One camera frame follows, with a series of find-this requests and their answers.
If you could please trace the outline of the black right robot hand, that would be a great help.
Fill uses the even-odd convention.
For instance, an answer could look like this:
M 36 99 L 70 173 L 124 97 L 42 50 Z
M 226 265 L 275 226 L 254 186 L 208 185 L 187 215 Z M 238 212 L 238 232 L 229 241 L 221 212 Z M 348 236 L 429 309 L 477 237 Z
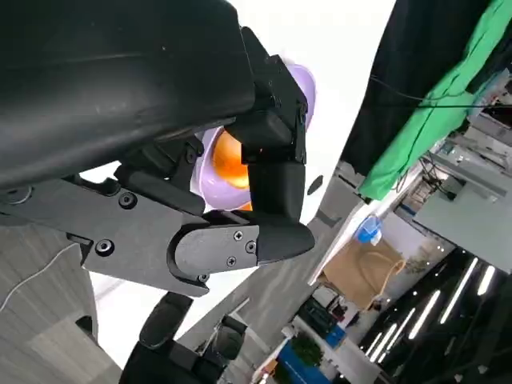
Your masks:
M 146 319 L 120 383 L 216 383 L 242 348 L 247 325 L 226 315 L 193 351 L 174 340 L 193 299 L 166 293 Z

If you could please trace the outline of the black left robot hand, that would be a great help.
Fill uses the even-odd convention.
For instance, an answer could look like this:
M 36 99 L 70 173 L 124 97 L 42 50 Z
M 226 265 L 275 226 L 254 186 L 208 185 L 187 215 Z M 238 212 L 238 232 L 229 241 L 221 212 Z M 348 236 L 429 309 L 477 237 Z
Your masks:
M 66 233 L 87 270 L 200 297 L 312 249 L 307 111 L 226 1 L 1 4 L 1 212 Z M 190 191 L 217 127 L 242 145 L 249 212 Z

